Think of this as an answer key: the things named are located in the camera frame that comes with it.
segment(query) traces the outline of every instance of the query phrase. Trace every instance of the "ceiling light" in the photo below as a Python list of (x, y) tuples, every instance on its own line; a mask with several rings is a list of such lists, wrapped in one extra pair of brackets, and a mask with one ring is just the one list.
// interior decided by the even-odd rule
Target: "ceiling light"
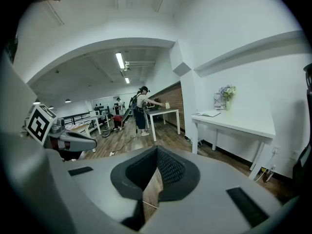
[(36, 99), (36, 101), (33, 103), (34, 105), (40, 104), (40, 100)]
[(123, 60), (122, 60), (122, 56), (121, 56), (121, 52), (116, 53), (116, 57), (119, 63), (120, 68), (124, 69), (125, 66), (123, 65)]

